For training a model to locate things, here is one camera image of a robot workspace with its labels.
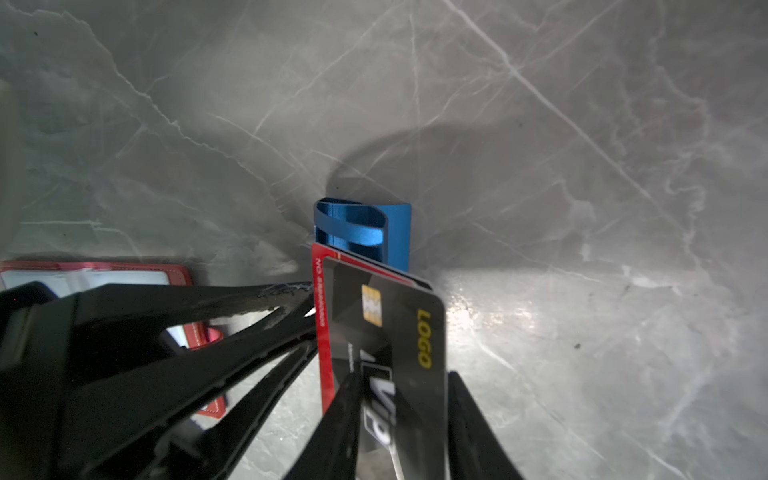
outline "blue card holder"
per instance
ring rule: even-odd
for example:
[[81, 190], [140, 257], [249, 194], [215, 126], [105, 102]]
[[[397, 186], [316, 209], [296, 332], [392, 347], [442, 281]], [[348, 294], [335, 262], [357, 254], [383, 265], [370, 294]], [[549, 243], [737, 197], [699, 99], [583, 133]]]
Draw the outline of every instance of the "blue card holder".
[[315, 241], [408, 271], [411, 206], [323, 198], [315, 204]]

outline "marble vein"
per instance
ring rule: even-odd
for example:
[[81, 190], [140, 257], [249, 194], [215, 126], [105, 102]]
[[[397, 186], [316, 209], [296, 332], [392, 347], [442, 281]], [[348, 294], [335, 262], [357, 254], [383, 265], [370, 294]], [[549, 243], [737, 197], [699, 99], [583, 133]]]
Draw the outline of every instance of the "marble vein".
[[637, 446], [640, 450], [645, 452], [649, 458], [654, 460], [656, 463], [664, 467], [666, 470], [668, 470], [670, 473], [672, 473], [674, 476], [678, 478], [682, 478], [683, 480], [692, 480], [688, 475], [685, 475], [683, 472], [680, 471], [679, 468], [675, 467], [674, 465], [670, 465], [668, 462], [664, 461], [663, 458], [661, 458], [659, 455], [657, 455], [653, 450], [649, 449], [647, 446], [642, 445], [637, 440], [633, 439], [629, 435], [627, 435], [626, 432], [621, 433], [627, 440], [632, 442], [635, 446]]
[[91, 228], [94, 230], [94, 232], [116, 233], [128, 243], [128, 245], [131, 247], [131, 250], [133, 250], [134, 255], [136, 255], [136, 258], [138, 258], [140, 262], [144, 261], [144, 255], [142, 255], [141, 251], [138, 249], [138, 247], [136, 247], [134, 239], [132, 239], [131, 236], [125, 233], [123, 230], [113, 227], [101, 227], [93, 224], [91, 225]]
[[683, 395], [675, 402], [669, 413], [661, 420], [662, 441], [666, 442], [672, 436], [675, 423], [680, 419], [683, 412], [688, 409], [699, 397], [701, 389], [712, 380], [713, 367], [698, 372], [683, 387]]
[[22, 221], [21, 225], [88, 225], [89, 227], [100, 227], [101, 222], [96, 220], [36, 220]]
[[536, 394], [534, 386], [523, 376], [521, 372], [518, 371], [510, 362], [506, 361], [504, 358], [502, 358], [499, 354], [491, 350], [487, 345], [485, 345], [483, 342], [481, 342], [477, 338], [477, 334], [473, 332], [473, 336], [475, 337], [475, 342], [477, 343], [478, 348], [484, 352], [486, 355], [491, 357], [493, 360], [499, 363], [499, 365], [504, 366], [506, 369], [512, 371], [522, 382], [523, 386], [526, 390], [528, 390], [529, 395], [533, 398], [533, 400], [536, 402], [536, 405], [539, 406], [544, 412], [552, 418], [560, 427], [562, 427], [569, 435], [572, 435], [579, 443], [581, 443], [584, 447], [589, 450], [593, 455], [598, 457], [600, 460], [605, 462], [606, 466], [612, 470], [612, 467], [608, 464], [608, 460], [600, 453], [598, 452], [589, 442], [584, 440], [582, 437], [580, 437], [576, 432], [573, 431], [571, 427], [565, 424], [564, 420], [555, 412], [553, 412]]
[[261, 137], [259, 137], [259, 136], [255, 135], [255, 134], [252, 134], [252, 133], [250, 133], [248, 130], [246, 130], [245, 128], [243, 128], [243, 127], [241, 127], [240, 125], [236, 124], [235, 122], [233, 122], [233, 121], [229, 120], [228, 118], [224, 118], [224, 117], [221, 117], [220, 115], [215, 115], [215, 114], [209, 114], [209, 115], [210, 115], [211, 117], [213, 117], [213, 118], [216, 118], [217, 120], [221, 120], [222, 122], [224, 122], [224, 123], [226, 123], [226, 124], [229, 124], [229, 125], [231, 125], [231, 126], [235, 127], [237, 130], [239, 130], [239, 131], [241, 131], [241, 132], [245, 133], [245, 134], [246, 134], [246, 135], [248, 135], [248, 136], [249, 136], [249, 137], [250, 137], [252, 140], [255, 140], [255, 141], [259, 142], [260, 144], [262, 144], [263, 146], [265, 146], [265, 147], [269, 148], [269, 149], [270, 149], [272, 152], [274, 152], [274, 154], [275, 154], [275, 155], [277, 155], [277, 157], [278, 157], [280, 160], [282, 160], [282, 161], [284, 161], [285, 163], [287, 163], [288, 165], [290, 165], [290, 162], [288, 161], [288, 159], [287, 159], [287, 158], [285, 158], [285, 157], [283, 156], [283, 154], [281, 154], [281, 153], [280, 153], [280, 151], [278, 151], [278, 150], [277, 150], [275, 147], [273, 147], [273, 146], [272, 146], [272, 144], [271, 144], [270, 142], [268, 142], [268, 141], [264, 140], [263, 138], [261, 138]]
[[369, 34], [371, 31], [373, 31], [373, 29], [374, 29], [374, 28], [376, 28], [376, 26], [379, 24], [379, 22], [380, 22], [380, 21], [382, 21], [382, 20], [383, 20], [383, 19], [384, 19], [384, 18], [385, 18], [387, 15], [389, 15], [389, 13], [391, 13], [393, 10], [395, 10], [396, 8], [398, 8], [398, 7], [402, 6], [402, 5], [404, 5], [404, 2], [403, 2], [403, 3], [398, 3], [398, 4], [395, 4], [395, 5], [392, 5], [391, 7], [387, 8], [387, 9], [384, 11], [384, 13], [382, 13], [381, 15], [379, 15], [379, 17], [378, 17], [378, 18], [376, 18], [376, 20], [374, 20], [374, 21], [373, 21], [373, 23], [372, 23], [372, 24], [371, 24], [371, 25], [370, 25], [370, 26], [369, 26], [369, 27], [368, 27], [368, 28], [367, 28], [367, 29], [366, 29], [366, 30], [365, 30], [365, 31], [364, 31], [364, 32], [363, 32], [363, 33], [362, 33], [362, 34], [361, 34], [361, 35], [360, 35], [358, 38], [357, 38], [357, 40], [355, 40], [355, 42], [352, 44], [352, 46], [351, 46], [351, 47], [347, 48], [347, 49], [346, 49], [346, 50], [345, 50], [345, 51], [344, 51], [344, 52], [343, 52], [341, 55], [339, 55], [338, 57], [336, 57], [336, 59], [334, 59], [334, 60], [333, 60], [333, 61], [331, 61], [331, 62], [330, 62], [328, 65], [326, 65], [326, 66], [325, 66], [325, 67], [324, 67], [322, 70], [320, 70], [320, 71], [319, 71], [319, 72], [318, 72], [318, 73], [317, 73], [317, 74], [316, 74], [314, 77], [312, 77], [312, 79], [311, 79], [309, 82], [307, 82], [307, 83], [306, 83], [304, 86], [302, 86], [301, 88], [299, 88], [298, 90], [296, 90], [295, 92], [293, 92], [293, 94], [292, 94], [292, 95], [290, 95], [288, 98], [286, 98], [285, 100], [282, 100], [282, 101], [278, 102], [277, 104], [275, 104], [274, 106], [272, 106], [272, 107], [271, 107], [271, 108], [270, 108], [270, 109], [269, 109], [269, 110], [268, 110], [268, 111], [265, 113], [265, 115], [264, 115], [264, 116], [261, 118], [261, 120], [259, 120], [259, 123], [258, 123], [258, 124], [256, 125], [256, 127], [253, 129], [253, 132], [252, 132], [252, 133], [253, 133], [253, 135], [255, 136], [256, 134], [258, 134], [258, 133], [259, 133], [259, 131], [261, 130], [261, 127], [264, 125], [264, 122], [266, 122], [266, 120], [267, 120], [267, 119], [268, 119], [268, 118], [269, 118], [269, 117], [272, 115], [272, 113], [274, 113], [274, 112], [275, 112], [275, 111], [276, 111], [278, 108], [281, 108], [281, 107], [283, 107], [284, 105], [286, 105], [286, 104], [290, 103], [292, 100], [294, 100], [294, 99], [298, 98], [298, 97], [299, 97], [299, 95], [301, 95], [301, 94], [302, 94], [302, 93], [304, 93], [305, 91], [307, 91], [307, 90], [309, 90], [310, 88], [312, 88], [312, 86], [313, 86], [313, 85], [314, 85], [314, 84], [315, 84], [315, 83], [316, 83], [316, 82], [317, 82], [319, 79], [321, 79], [321, 78], [322, 78], [322, 77], [323, 77], [323, 76], [324, 76], [324, 75], [325, 75], [325, 74], [326, 74], [326, 73], [327, 73], [327, 72], [328, 72], [328, 71], [329, 71], [331, 68], [335, 67], [335, 66], [336, 66], [337, 64], [339, 64], [339, 62], [340, 62], [340, 61], [342, 61], [342, 60], [343, 60], [343, 59], [344, 59], [344, 58], [345, 58], [347, 55], [349, 55], [350, 53], [352, 53], [353, 51], [355, 51], [355, 50], [356, 50], [356, 49], [357, 49], [357, 48], [360, 46], [360, 44], [363, 42], [363, 40], [365, 40], [365, 39], [366, 39], [366, 37], [368, 36], [368, 34]]
[[490, 37], [488, 37], [488, 35], [482, 31], [474, 21], [472, 21], [472, 19], [469, 17], [469, 15], [467, 15], [466, 12], [464, 12], [464, 10], [461, 10], [459, 7], [457, 7], [451, 0], [443, 0], [443, 3], [445, 3], [452, 12], [456, 13], [457, 16], [460, 17], [464, 23], [466, 23], [466, 25], [474, 33], [477, 34], [478, 37], [480, 37], [486, 44], [488, 44], [489, 47], [496, 51], [496, 53], [502, 58], [504, 65], [513, 77], [515, 77], [524, 87], [526, 87], [546, 108], [548, 108], [552, 113], [557, 115], [560, 119], [563, 120], [563, 122], [571, 127], [571, 129], [573, 129], [573, 131], [576, 132], [579, 137], [581, 137], [590, 147], [592, 147], [592, 149], [600, 156], [600, 158], [608, 163], [608, 165], [616, 170], [616, 172], [621, 175], [621, 177], [625, 179], [635, 190], [637, 190], [643, 197], [645, 197], [646, 200], [654, 205], [656, 210], [658, 210], [659, 214], [664, 217], [666, 221], [675, 226], [681, 232], [686, 230], [668, 212], [666, 212], [638, 182], [630, 177], [627, 172], [624, 171], [621, 165], [609, 157], [608, 154], [606, 154], [605, 151], [594, 140], [592, 140], [592, 138], [587, 135], [584, 130], [581, 129], [581, 127], [579, 127], [573, 120], [571, 120], [566, 114], [564, 114], [559, 108], [550, 102], [530, 81], [528, 81], [527, 78], [523, 77], [518, 69], [515, 68], [515, 66], [510, 62], [507, 52], [504, 51], [504, 49], [502, 49]]
[[507, 247], [507, 248], [508, 248], [508, 249], [509, 249], [511, 252], [513, 252], [513, 253], [514, 253], [515, 255], [517, 255], [518, 257], [521, 257], [521, 258], [523, 258], [523, 259], [525, 259], [525, 260], [527, 260], [527, 261], [529, 261], [529, 262], [532, 262], [532, 263], [536, 263], [536, 264], [538, 264], [538, 265], [542, 265], [542, 266], [546, 266], [547, 268], [551, 268], [551, 269], [553, 269], [555, 272], [563, 273], [563, 274], [565, 274], [565, 275], [572, 275], [572, 276], [577, 276], [577, 277], [579, 277], [579, 278], [581, 278], [581, 279], [583, 279], [583, 280], [588, 280], [588, 281], [590, 281], [590, 282], [595, 282], [595, 283], [599, 283], [599, 284], [601, 284], [601, 285], [605, 285], [605, 286], [607, 286], [607, 284], [606, 284], [604, 281], [602, 281], [602, 280], [598, 280], [598, 279], [596, 279], [596, 278], [592, 278], [592, 277], [586, 276], [586, 275], [584, 275], [583, 273], [579, 273], [579, 272], [571, 272], [571, 271], [569, 271], [569, 270], [563, 270], [562, 268], [556, 267], [556, 266], [552, 265], [551, 263], [547, 263], [547, 262], [545, 262], [545, 261], [543, 261], [543, 260], [539, 260], [539, 259], [531, 258], [531, 257], [529, 257], [528, 255], [526, 255], [526, 254], [522, 253], [522, 252], [521, 252], [520, 250], [518, 250], [516, 247], [512, 246], [512, 244], [511, 244], [511, 243], [509, 243], [509, 242], [505, 242], [504, 240], [502, 240], [501, 238], [499, 238], [498, 234], [496, 234], [496, 233], [495, 233], [495, 232], [493, 232], [492, 230], [489, 230], [489, 229], [487, 229], [487, 228], [483, 227], [483, 226], [482, 226], [480, 223], [477, 223], [477, 222], [475, 222], [475, 221], [473, 221], [473, 220], [470, 220], [470, 221], [469, 221], [469, 223], [470, 223], [471, 225], [475, 226], [476, 228], [478, 228], [479, 230], [482, 230], [483, 232], [486, 232], [486, 233], [487, 233], [488, 235], [490, 235], [490, 236], [491, 236], [491, 237], [492, 237], [492, 238], [493, 238], [493, 239], [494, 239], [496, 242], [500, 243], [500, 244], [501, 244], [501, 245], [503, 245], [504, 247]]
[[579, 30], [578, 30], [578, 31], [576, 31], [576, 33], [574, 33], [574, 34], [573, 34], [573, 35], [571, 35], [570, 37], [566, 38], [566, 39], [565, 39], [565, 41], [563, 41], [562, 43], [560, 43], [560, 45], [558, 45], [557, 47], [553, 48], [553, 49], [552, 49], [550, 52], [548, 52], [547, 54], [545, 54], [545, 55], [542, 55], [541, 57], [535, 58], [534, 60], [532, 60], [532, 61], [530, 62], [530, 64], [527, 62], [527, 59], [526, 59], [526, 61], [524, 61], [524, 62], [523, 62], [523, 65], [533, 65], [533, 64], [537, 64], [537, 63], [540, 63], [540, 62], [543, 62], [543, 61], [547, 61], [548, 59], [550, 59], [550, 58], [554, 57], [554, 56], [555, 56], [555, 55], [556, 55], [556, 54], [557, 54], [557, 53], [558, 53], [560, 50], [562, 50], [563, 48], [565, 48], [565, 47], [569, 46], [569, 45], [570, 45], [571, 43], [573, 43], [573, 42], [574, 42], [574, 41], [575, 41], [577, 38], [581, 37], [581, 36], [582, 36], [582, 35], [583, 35], [583, 34], [584, 34], [584, 33], [585, 33], [587, 30], [589, 30], [590, 28], [592, 28], [592, 25], [594, 25], [594, 24], [595, 24], [595, 22], [597, 22], [598, 20], [600, 20], [601, 18], [603, 18], [603, 17], [604, 17], [604, 16], [605, 16], [605, 15], [606, 15], [608, 12], [610, 12], [611, 10], [613, 10], [614, 8], [616, 8], [617, 6], [619, 6], [619, 4], [621, 4], [622, 2], [624, 2], [624, 0], [616, 0], [615, 2], [613, 2], [613, 3], [609, 4], [609, 6], [608, 6], [608, 7], [606, 7], [606, 8], [603, 8], [603, 10], [602, 10], [600, 13], [598, 13], [597, 15], [595, 15], [595, 16], [594, 16], [594, 17], [593, 17], [593, 18], [592, 18], [592, 19], [591, 19], [589, 22], [587, 22], [586, 24], [584, 24], [584, 26], [583, 26], [583, 27], [579, 28]]
[[[221, 155], [221, 156], [223, 156], [223, 157], [225, 157], [225, 158], [227, 158], [227, 159], [229, 159], [229, 160], [232, 160], [232, 161], [234, 161], [234, 162], [235, 162], [237, 165], [239, 165], [239, 166], [240, 166], [240, 167], [242, 167], [242, 168], [243, 168], [245, 171], [247, 171], [247, 172], [248, 172], [248, 174], [250, 174], [251, 176], [253, 176], [253, 177], [254, 177], [254, 178], [256, 178], [257, 180], [264, 182], [263, 178], [261, 178], [261, 177], [259, 177], [259, 176], [255, 175], [255, 174], [254, 174], [253, 172], [251, 172], [249, 169], [245, 168], [245, 167], [243, 166], [243, 164], [241, 163], [241, 161], [240, 161], [239, 159], [237, 159], [236, 157], [234, 157], [234, 156], [232, 156], [232, 155], [229, 155], [229, 154], [227, 154], [226, 152], [223, 152], [223, 151], [222, 151], [220, 148], [217, 148], [217, 147], [213, 147], [213, 146], [211, 146], [211, 145], [209, 145], [209, 144], [206, 144], [206, 143], [204, 143], [204, 142], [199, 142], [199, 141], [196, 141], [196, 140], [194, 140], [193, 138], [191, 138], [191, 137], [187, 136], [186, 134], [184, 134], [184, 132], [181, 130], [181, 126], [178, 124], [178, 122], [177, 122], [177, 121], [172, 121], [170, 118], [168, 118], [168, 116], [166, 116], [166, 115], [165, 115], [165, 114], [164, 114], [164, 113], [163, 113], [163, 112], [160, 110], [160, 108], [157, 106], [157, 104], [155, 104], [155, 103], [154, 103], [154, 100], [152, 99], [152, 97], [151, 97], [151, 96], [150, 96], [148, 93], [146, 93], [146, 92], [143, 92], [143, 91], [139, 91], [138, 89], [136, 89], [136, 87], [135, 87], [135, 86], [134, 86], [134, 85], [133, 85], [133, 84], [132, 84], [132, 83], [131, 83], [131, 82], [130, 82], [130, 81], [129, 81], [129, 80], [128, 80], [128, 79], [127, 79], [127, 78], [126, 78], [126, 77], [125, 77], [123, 74], [122, 74], [122, 73], [120, 73], [120, 72], [119, 72], [117, 65], [114, 63], [114, 59], [113, 59], [112, 53], [111, 53], [111, 52], [109, 52], [109, 50], [107, 50], [107, 49], [106, 49], [106, 47], [104, 47], [104, 45], [103, 45], [101, 42], [99, 42], [99, 40], [96, 38], [96, 35], [94, 34], [93, 30], [91, 29], [91, 26], [90, 26], [90, 25], [89, 25], [87, 22], [85, 22], [85, 21], [83, 21], [83, 20], [80, 20], [80, 19], [78, 19], [78, 18], [74, 17], [73, 15], [71, 15], [71, 14], [70, 14], [69, 12], [67, 12], [67, 11], [64, 11], [63, 13], [61, 13], [61, 14], [60, 14], [60, 13], [57, 13], [57, 12], [51, 12], [51, 11], [48, 11], [48, 10], [41, 10], [41, 9], [37, 9], [37, 10], [35, 10], [35, 11], [34, 11], [34, 12], [32, 12], [32, 13], [27, 13], [27, 12], [24, 12], [24, 11], [22, 11], [22, 10], [18, 10], [17, 8], [14, 8], [12, 5], [10, 5], [10, 3], [8, 3], [7, 5], [8, 5], [8, 7], [9, 7], [11, 10], [13, 10], [14, 12], [16, 12], [16, 13], [19, 13], [19, 14], [22, 14], [22, 15], [27, 15], [27, 16], [29, 16], [29, 17], [32, 17], [32, 16], [34, 16], [35, 14], [38, 14], [38, 13], [39, 13], [39, 14], [41, 14], [41, 15], [51, 15], [51, 16], [54, 16], [54, 17], [58, 17], [58, 18], [61, 18], [61, 19], [65, 20], [65, 21], [71, 21], [71, 22], [74, 22], [74, 23], [76, 23], [76, 24], [78, 24], [78, 25], [81, 25], [83, 28], [85, 28], [85, 29], [88, 31], [88, 34], [89, 34], [89, 35], [91, 36], [91, 38], [93, 39], [93, 42], [94, 42], [94, 44], [95, 44], [95, 45], [97, 45], [97, 46], [98, 46], [98, 47], [99, 47], [99, 48], [100, 48], [100, 49], [101, 49], [101, 50], [102, 50], [102, 51], [105, 53], [105, 55], [107, 56], [107, 58], [109, 58], [109, 60], [110, 60], [110, 63], [111, 63], [111, 67], [112, 67], [112, 69], [114, 70], [114, 73], [115, 73], [115, 74], [116, 74], [116, 75], [117, 75], [117, 76], [118, 76], [118, 77], [119, 77], [119, 78], [120, 78], [120, 79], [121, 79], [121, 80], [122, 80], [122, 81], [123, 81], [123, 82], [124, 82], [124, 83], [125, 83], [125, 84], [126, 84], [128, 87], [129, 87], [129, 89], [130, 89], [130, 90], [131, 90], [131, 91], [132, 91], [134, 94], [136, 94], [136, 95], [137, 95], [139, 98], [143, 98], [145, 101], [147, 101], [147, 102], [149, 103], [149, 105], [152, 107], [152, 109], [153, 109], [153, 110], [154, 110], [154, 111], [155, 111], [155, 112], [156, 112], [156, 113], [157, 113], [157, 114], [158, 114], [158, 115], [159, 115], [159, 116], [162, 118], [162, 120], [163, 120], [163, 121], [164, 121], [164, 122], [165, 122], [165, 123], [166, 123], [168, 126], [170, 126], [170, 127], [172, 127], [173, 129], [175, 129], [175, 131], [176, 131], [176, 132], [177, 132], [177, 133], [178, 133], [178, 134], [181, 136], [181, 138], [183, 138], [183, 139], [184, 139], [184, 140], [186, 140], [186, 141], [189, 141], [189, 142], [190, 142], [190, 143], [192, 143], [193, 145], [196, 145], [196, 146], [198, 146], [198, 147], [202, 147], [202, 148], [204, 148], [204, 149], [206, 149], [206, 150], [209, 150], [209, 151], [213, 151], [213, 152], [215, 152], [215, 153], [217, 153], [217, 154], [219, 154], [219, 155]], [[112, 93], [112, 92], [110, 92], [110, 93], [113, 95], [113, 97], [114, 97], [116, 100], [118, 100], [118, 101], [119, 101], [121, 104], [123, 104], [123, 105], [124, 105], [124, 106], [125, 106], [125, 107], [126, 107], [128, 110], [129, 110], [129, 112], [131, 113], [131, 115], [133, 115], [133, 113], [132, 113], [132, 109], [131, 109], [131, 106], [130, 106], [130, 105], [128, 105], [128, 104], [125, 104], [125, 103], [124, 103], [124, 101], [123, 101], [121, 98], [119, 98], [117, 95], [115, 95], [114, 93]], [[137, 118], [137, 120], [139, 120], [139, 121], [140, 121], [140, 122], [143, 124], [143, 126], [144, 126], [144, 127], [147, 127], [147, 128], [149, 128], [149, 125], [146, 123], [146, 121], [145, 121], [145, 120], [143, 120], [143, 119], [140, 119], [140, 118]]]

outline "black credit card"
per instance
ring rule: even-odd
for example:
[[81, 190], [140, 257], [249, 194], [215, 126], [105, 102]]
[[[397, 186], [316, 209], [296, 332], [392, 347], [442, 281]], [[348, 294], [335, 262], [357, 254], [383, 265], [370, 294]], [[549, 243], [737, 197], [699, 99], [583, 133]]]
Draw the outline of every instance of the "black credit card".
[[326, 257], [325, 301], [335, 383], [362, 374], [358, 466], [377, 450], [391, 478], [445, 477], [445, 307], [417, 286]]

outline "marble surface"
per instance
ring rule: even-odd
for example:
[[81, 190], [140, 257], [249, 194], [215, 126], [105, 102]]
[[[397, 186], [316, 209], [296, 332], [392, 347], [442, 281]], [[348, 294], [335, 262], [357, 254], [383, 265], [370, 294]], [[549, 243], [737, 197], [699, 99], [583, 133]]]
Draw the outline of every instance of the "marble surface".
[[[768, 12], [737, 0], [0, 0], [7, 258], [309, 278], [414, 206], [449, 364], [526, 478], [765, 478]], [[280, 478], [316, 366], [233, 478]]]

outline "card chip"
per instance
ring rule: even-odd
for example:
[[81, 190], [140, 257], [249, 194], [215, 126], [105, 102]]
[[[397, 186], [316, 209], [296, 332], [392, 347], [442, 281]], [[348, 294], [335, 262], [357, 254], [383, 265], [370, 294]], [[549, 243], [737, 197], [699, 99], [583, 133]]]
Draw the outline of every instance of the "card chip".
[[376, 326], [382, 325], [382, 293], [362, 285], [362, 317]]

